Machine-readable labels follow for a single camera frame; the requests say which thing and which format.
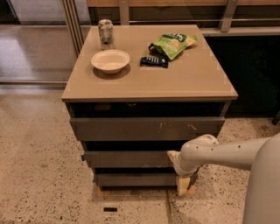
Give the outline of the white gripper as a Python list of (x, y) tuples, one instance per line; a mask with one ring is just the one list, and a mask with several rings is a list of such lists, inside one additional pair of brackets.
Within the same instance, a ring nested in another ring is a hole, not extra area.
[(178, 174), (176, 177), (178, 196), (184, 196), (191, 182), (188, 177), (191, 177), (201, 167), (201, 161), (193, 154), (184, 154), (175, 150), (168, 150), (167, 155)]

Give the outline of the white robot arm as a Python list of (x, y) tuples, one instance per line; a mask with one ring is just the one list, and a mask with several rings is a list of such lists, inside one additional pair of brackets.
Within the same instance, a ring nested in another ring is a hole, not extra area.
[(203, 165), (222, 165), (249, 171), (242, 224), (280, 224), (280, 133), (239, 143), (218, 143), (209, 134), (167, 152), (180, 195), (190, 177)]

